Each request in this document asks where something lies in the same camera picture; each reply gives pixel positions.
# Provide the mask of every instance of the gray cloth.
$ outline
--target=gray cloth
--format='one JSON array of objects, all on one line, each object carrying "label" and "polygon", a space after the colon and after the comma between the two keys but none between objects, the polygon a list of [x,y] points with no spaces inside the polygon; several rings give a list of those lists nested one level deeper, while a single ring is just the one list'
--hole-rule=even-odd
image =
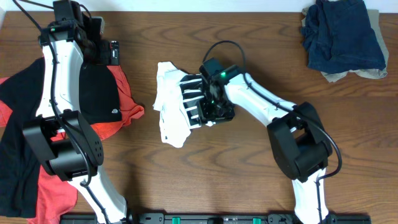
[{"label": "gray cloth", "polygon": [[[308,8],[303,9],[302,13],[304,16],[307,16]],[[386,67],[383,70],[379,69],[360,69],[360,70],[349,70],[347,72],[341,72],[336,74],[328,74],[326,72],[321,72],[321,74],[328,80],[328,82],[336,82],[337,80],[344,78],[348,72],[354,72],[357,75],[364,78],[371,79],[379,79],[387,76],[387,61],[389,57],[389,53],[384,43],[383,36],[381,35],[380,27],[379,27],[379,11],[376,9],[368,9],[368,16],[371,22],[371,27],[376,34],[377,42],[380,45],[380,49],[383,53],[384,60],[386,61]],[[302,25],[305,27],[305,18],[302,20]]]}]

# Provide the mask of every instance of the red cloth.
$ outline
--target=red cloth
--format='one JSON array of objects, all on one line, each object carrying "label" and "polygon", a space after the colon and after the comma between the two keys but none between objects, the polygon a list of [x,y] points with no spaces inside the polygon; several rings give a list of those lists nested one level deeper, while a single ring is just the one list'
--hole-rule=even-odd
[{"label": "red cloth", "polygon": [[[144,115],[144,108],[131,98],[131,90],[126,76],[120,66],[108,66],[118,85],[122,120],[111,123],[92,124],[91,127],[104,140],[115,134],[123,126],[131,124],[132,119]],[[7,78],[0,78],[0,84]],[[7,125],[12,110],[0,101],[0,127]],[[53,141],[65,138],[63,133],[52,138]],[[36,217],[28,218],[30,224],[59,224],[60,216],[69,212],[77,202],[77,189],[67,182],[62,182],[56,175],[48,175],[40,166],[37,187]]]}]

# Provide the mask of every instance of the black cloth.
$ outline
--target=black cloth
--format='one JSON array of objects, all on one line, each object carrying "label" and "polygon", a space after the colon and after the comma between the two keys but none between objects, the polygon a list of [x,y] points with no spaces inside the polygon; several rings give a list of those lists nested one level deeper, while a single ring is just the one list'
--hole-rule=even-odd
[{"label": "black cloth", "polygon": [[[34,218],[40,164],[22,135],[25,121],[35,118],[43,82],[44,59],[0,85],[0,100],[12,109],[0,141],[0,215]],[[80,71],[80,109],[90,124],[121,120],[119,93],[105,65],[87,65]]]},{"label": "black cloth", "polygon": [[309,68],[334,74],[386,67],[362,0],[317,0],[301,33]]}]

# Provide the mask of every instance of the wooden tabletop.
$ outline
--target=wooden tabletop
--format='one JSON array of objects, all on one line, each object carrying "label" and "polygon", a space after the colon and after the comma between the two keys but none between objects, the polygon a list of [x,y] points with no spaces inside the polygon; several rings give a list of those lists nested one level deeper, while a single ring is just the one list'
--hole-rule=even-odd
[{"label": "wooden tabletop", "polygon": [[[93,12],[106,21],[105,38],[120,42],[121,66],[133,98],[145,115],[103,141],[105,169],[116,189],[138,212],[291,212],[291,181],[272,156],[267,130],[236,107],[228,123],[192,131],[177,149],[160,140],[156,96],[157,63],[198,72],[211,44],[239,42],[248,71],[274,94],[313,104],[343,154],[341,172],[325,181],[327,207],[336,213],[366,213],[373,223],[398,222],[398,14],[380,16],[389,50],[388,76],[380,80],[350,73],[328,83],[307,68],[301,46],[300,13]],[[41,26],[52,12],[32,12]],[[42,52],[39,32],[21,12],[8,12],[0,30],[0,77],[28,67]],[[214,49],[225,65],[240,64],[229,45]],[[336,167],[335,153],[328,170]],[[92,212],[79,195],[74,212]],[[0,223],[26,223],[0,218]]]}]

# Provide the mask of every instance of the green clip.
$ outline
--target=green clip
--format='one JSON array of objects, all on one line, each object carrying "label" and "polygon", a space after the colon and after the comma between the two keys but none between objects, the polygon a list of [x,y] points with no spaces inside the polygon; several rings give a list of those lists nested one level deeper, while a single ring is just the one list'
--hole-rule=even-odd
[{"label": "green clip", "polygon": [[261,224],[261,218],[253,218],[253,224]]},{"label": "green clip", "polygon": [[180,217],[173,217],[172,224],[181,224],[181,218]]}]

